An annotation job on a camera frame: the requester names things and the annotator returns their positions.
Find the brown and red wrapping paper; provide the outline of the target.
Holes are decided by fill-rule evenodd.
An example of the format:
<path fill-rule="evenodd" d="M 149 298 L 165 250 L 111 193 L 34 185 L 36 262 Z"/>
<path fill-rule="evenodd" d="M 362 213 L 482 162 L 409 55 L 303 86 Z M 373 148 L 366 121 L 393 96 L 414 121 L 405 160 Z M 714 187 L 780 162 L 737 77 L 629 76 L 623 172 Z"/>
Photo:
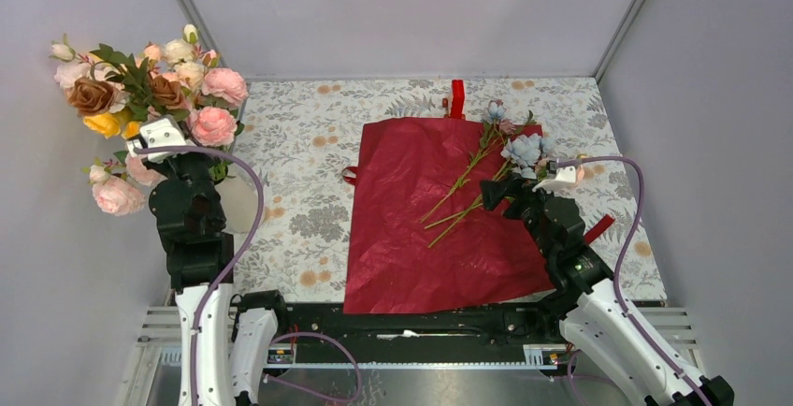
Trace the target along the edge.
<path fill-rule="evenodd" d="M 442 118 L 364 126 L 345 313 L 440 312 L 552 289 L 524 227 L 481 207 L 480 181 L 504 165 L 500 145 L 471 162 L 483 130 Z"/>

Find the white ceramic vase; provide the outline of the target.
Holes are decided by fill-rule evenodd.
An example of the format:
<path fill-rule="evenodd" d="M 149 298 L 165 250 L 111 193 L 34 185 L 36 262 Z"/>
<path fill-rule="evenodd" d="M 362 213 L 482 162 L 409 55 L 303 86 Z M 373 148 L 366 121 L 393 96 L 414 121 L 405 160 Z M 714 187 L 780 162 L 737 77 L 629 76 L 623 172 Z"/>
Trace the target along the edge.
<path fill-rule="evenodd" d="M 246 175 L 230 167 L 227 176 L 216 186 L 226 218 L 226 230 L 234 234 L 248 233 L 257 212 L 257 192 Z"/>

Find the brown rose stem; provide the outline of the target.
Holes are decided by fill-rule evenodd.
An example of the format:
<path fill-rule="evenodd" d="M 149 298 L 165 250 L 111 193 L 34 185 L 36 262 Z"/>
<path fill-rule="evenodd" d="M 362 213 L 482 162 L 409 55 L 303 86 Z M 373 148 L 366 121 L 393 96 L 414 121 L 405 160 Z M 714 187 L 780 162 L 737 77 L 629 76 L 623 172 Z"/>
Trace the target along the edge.
<path fill-rule="evenodd" d="M 158 74 L 150 58 L 137 61 L 132 54 L 100 43 L 82 61 L 88 65 L 88 73 L 65 90 L 66 102 L 81 118 L 115 108 L 129 110 L 136 121 L 163 115 L 183 121 L 190 115 L 190 89 L 179 79 Z"/>

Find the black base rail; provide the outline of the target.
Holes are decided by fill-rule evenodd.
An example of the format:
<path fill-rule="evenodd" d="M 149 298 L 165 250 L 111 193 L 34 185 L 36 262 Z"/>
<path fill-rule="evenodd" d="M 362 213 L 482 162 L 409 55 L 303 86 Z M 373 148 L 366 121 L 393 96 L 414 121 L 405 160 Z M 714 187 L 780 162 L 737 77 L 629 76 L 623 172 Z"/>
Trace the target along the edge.
<path fill-rule="evenodd" d="M 517 362 L 524 346 L 568 360 L 573 344 L 534 303 L 500 303 L 418 314 L 346 314 L 340 303 L 287 303 L 277 291 L 235 302 L 232 338 L 242 335 L 242 315 L 255 308 L 275 313 L 276 334 L 299 363 L 340 363 L 341 343 L 357 362 Z"/>

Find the floral patterned table mat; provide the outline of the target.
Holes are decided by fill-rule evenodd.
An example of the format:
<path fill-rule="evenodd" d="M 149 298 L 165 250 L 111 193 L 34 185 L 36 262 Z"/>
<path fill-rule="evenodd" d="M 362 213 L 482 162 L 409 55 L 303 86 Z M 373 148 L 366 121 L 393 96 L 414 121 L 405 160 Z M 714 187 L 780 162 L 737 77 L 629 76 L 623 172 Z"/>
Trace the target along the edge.
<path fill-rule="evenodd" d="M 451 83 L 434 80 L 256 81 L 234 152 L 267 189 L 264 222 L 234 278 L 241 293 L 277 289 L 290 302 L 343 300 L 353 188 L 342 178 L 358 161 L 366 123 L 439 117 Z M 533 116 L 558 155 L 618 151 L 591 78 L 467 80 L 466 115 L 501 101 L 510 119 Z"/>

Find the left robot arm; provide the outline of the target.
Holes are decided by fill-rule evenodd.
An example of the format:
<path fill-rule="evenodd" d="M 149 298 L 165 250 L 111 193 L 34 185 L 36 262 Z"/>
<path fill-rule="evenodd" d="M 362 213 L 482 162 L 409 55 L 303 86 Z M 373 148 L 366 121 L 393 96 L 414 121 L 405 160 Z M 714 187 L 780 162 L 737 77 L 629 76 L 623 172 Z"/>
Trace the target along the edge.
<path fill-rule="evenodd" d="M 149 207 L 166 252 L 166 270 L 180 316 L 181 405 L 257 405 L 267 350 L 289 332 L 277 290 L 252 293 L 228 315 L 233 266 L 241 256 L 227 233 L 210 167 L 222 152 L 173 153 L 151 168 L 166 176 Z"/>

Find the pink rose stem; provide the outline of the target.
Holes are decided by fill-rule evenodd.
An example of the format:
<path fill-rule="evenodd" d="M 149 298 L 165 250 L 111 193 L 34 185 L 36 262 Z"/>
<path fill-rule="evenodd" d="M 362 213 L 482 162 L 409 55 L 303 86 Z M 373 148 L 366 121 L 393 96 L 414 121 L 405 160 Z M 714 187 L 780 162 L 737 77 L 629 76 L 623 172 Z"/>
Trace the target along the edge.
<path fill-rule="evenodd" d="M 215 107 L 192 111 L 186 122 L 193 139 L 207 147 L 231 145 L 238 129 L 236 118 L 227 109 Z"/>

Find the brown paper bouquet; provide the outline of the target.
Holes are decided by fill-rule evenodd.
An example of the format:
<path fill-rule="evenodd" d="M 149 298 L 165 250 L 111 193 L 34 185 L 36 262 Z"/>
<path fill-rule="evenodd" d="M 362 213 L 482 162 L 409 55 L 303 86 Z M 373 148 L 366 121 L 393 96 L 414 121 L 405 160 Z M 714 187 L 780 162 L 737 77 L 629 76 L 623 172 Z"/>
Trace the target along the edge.
<path fill-rule="evenodd" d="M 434 218 L 457 193 L 473 189 L 477 175 L 483 175 L 486 180 L 502 181 L 510 177 L 521 177 L 539 182 L 561 168 L 551 160 L 555 150 L 554 142 L 539 129 L 532 112 L 527 114 L 523 122 L 516 123 L 507 117 L 503 101 L 492 99 L 483 110 L 481 126 L 476 149 L 466 154 L 466 167 L 449 185 L 446 193 L 420 219 L 424 229 L 440 225 L 444 227 L 427 244 L 429 248 L 435 247 L 473 211 L 483 209 L 481 194 L 478 194 L 458 210 L 442 218 Z"/>

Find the red toy block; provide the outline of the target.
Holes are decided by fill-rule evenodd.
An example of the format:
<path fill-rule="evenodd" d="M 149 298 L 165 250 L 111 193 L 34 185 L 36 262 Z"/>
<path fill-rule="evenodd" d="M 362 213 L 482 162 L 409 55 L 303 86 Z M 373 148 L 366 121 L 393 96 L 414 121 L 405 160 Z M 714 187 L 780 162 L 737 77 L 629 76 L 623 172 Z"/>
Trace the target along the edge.
<path fill-rule="evenodd" d="M 462 80 L 451 80 L 451 91 L 442 101 L 444 117 L 449 119 L 465 120 L 465 85 Z"/>

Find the pastel rose bunch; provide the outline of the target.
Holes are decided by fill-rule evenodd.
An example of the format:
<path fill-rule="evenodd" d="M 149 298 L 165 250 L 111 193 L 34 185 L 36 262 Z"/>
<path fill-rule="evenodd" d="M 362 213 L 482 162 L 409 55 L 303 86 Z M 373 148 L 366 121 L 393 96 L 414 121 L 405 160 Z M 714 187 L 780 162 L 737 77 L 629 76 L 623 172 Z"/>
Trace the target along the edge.
<path fill-rule="evenodd" d="M 238 115 L 249 96 L 246 82 L 201 47 L 192 24 L 180 38 L 149 43 L 138 54 L 107 44 L 78 52 L 63 37 L 52 42 L 50 56 L 67 104 L 104 138 L 133 138 L 144 123 L 170 116 L 192 142 L 228 151 L 245 127 Z"/>

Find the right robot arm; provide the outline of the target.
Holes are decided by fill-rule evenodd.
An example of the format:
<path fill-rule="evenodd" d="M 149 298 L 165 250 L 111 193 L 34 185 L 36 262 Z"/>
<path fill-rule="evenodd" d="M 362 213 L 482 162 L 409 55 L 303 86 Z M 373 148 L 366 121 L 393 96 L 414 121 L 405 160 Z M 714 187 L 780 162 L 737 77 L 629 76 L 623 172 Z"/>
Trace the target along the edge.
<path fill-rule="evenodd" d="M 518 220 L 537 244 L 555 291 L 540 302 L 538 333 L 587 355 L 634 405 L 731 405 L 735 392 L 687 362 L 642 312 L 618 293 L 615 274 L 584 239 L 576 201 L 511 175 L 481 181 L 483 206 Z"/>

